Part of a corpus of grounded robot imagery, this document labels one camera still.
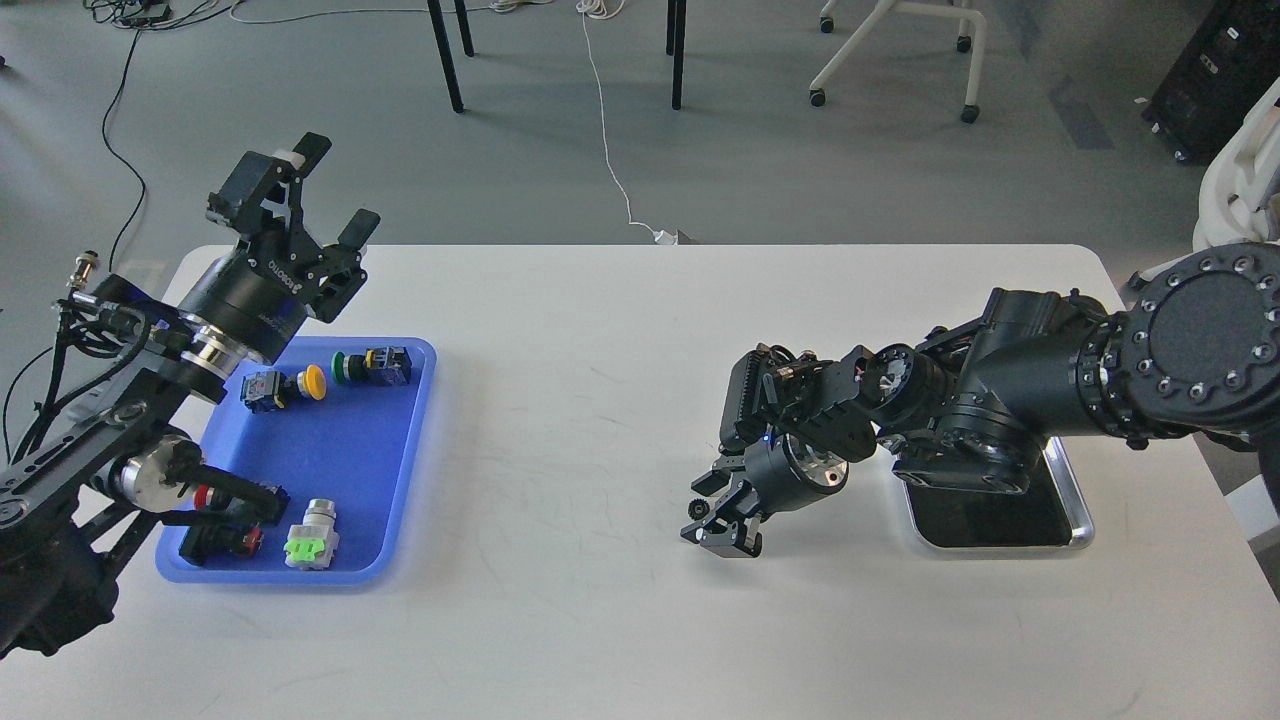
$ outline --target white table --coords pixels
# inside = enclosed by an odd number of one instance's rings
[[[177,301],[225,249],[192,252]],[[838,357],[977,316],[992,286],[1117,307],[1062,246],[374,247],[316,334],[439,366],[399,551],[355,589],[175,585],[0,666],[4,717],[1274,717],[1280,607],[1192,441],[1069,439],[1097,539],[929,552],[883,454],[764,525],[685,543],[732,363]],[[186,409],[198,429],[207,409]]]

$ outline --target black robotic arm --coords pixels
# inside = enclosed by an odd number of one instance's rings
[[[330,142],[307,133],[291,152],[247,152],[207,217],[239,231],[234,250],[170,307],[118,275],[84,287],[96,255],[79,259],[59,302],[56,357],[74,346],[116,361],[108,373],[44,404],[0,474],[0,657],[14,647],[52,655],[111,620],[116,578],[157,523],[220,529],[280,520],[289,497],[204,464],[200,446],[169,424],[191,395],[219,402],[241,360],[273,363],[310,315],[333,320],[366,279],[360,250],[378,215],[358,210],[334,245],[302,224],[302,179]],[[77,398],[105,391],[54,439]],[[88,486],[111,503],[83,525],[73,512]],[[174,510],[204,486],[201,510]],[[92,548],[137,514],[115,544]]]
[[[877,445],[909,491],[1024,496],[1060,436],[1143,450],[1201,430],[1258,451],[1280,507],[1277,278],[1280,247],[1222,246],[1112,315],[1074,291],[996,288],[980,318],[915,347],[829,361],[762,345],[731,373],[721,457],[692,483],[710,501],[690,503],[681,536],[758,556],[759,523],[835,495]]]

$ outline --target table leg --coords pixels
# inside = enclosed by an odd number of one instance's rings
[[[681,94],[684,92],[685,85],[685,4],[686,0],[673,0],[676,5],[676,22],[675,22],[675,55],[676,67],[672,70],[671,79],[671,109],[680,109]]]
[[[426,0],[431,14],[431,29],[435,31],[435,46],[440,50],[440,65],[444,68],[444,83],[449,86],[449,104],[454,113],[462,111],[462,92],[458,90],[458,76],[453,70],[453,53],[449,51],[449,36],[444,32],[444,13],[440,0]]]
[[[462,51],[467,58],[476,56],[476,49],[471,45],[471,20],[467,18],[467,6],[462,0],[453,0],[453,10],[458,15],[458,31],[462,33]]]
[[[676,0],[667,0],[667,54],[676,54]]]

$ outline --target screw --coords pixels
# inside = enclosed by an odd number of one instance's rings
[[[132,420],[137,418],[146,409],[147,409],[146,402],[129,402],[127,405],[116,407],[113,415],[115,416],[116,421],[123,423],[125,420]]]

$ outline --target gray floor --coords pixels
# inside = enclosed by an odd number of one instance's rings
[[[173,4],[182,14],[196,0]],[[809,79],[869,0],[846,0],[831,36],[818,32],[818,0],[694,0],[680,113],[668,105],[664,1],[628,0],[590,33],[613,164],[639,220],[704,243],[1071,242],[1119,284],[1189,250],[1202,169],[1171,161],[1137,100],[1210,5],[980,4],[991,38],[974,126],[957,119],[968,56],[954,51],[954,23],[931,18],[888,18],[828,83],[827,106],[809,106]],[[367,4],[251,1],[239,14],[351,6]],[[306,131],[334,141],[307,184],[320,238],[366,206],[383,215],[376,243],[649,242],[626,224],[604,165],[572,1],[470,17],[479,55],[463,58],[453,36],[462,115],[425,13],[220,17],[145,35],[110,126],[150,186],[118,269],[160,291],[191,249],[234,240],[204,219],[205,196],[244,150],[288,147]],[[131,40],[78,3],[0,0],[5,384],[49,345],[72,259],[105,256],[136,201],[99,137]],[[927,290],[911,288],[910,270],[892,269],[904,291]],[[32,374],[14,393],[19,428],[40,392]]]

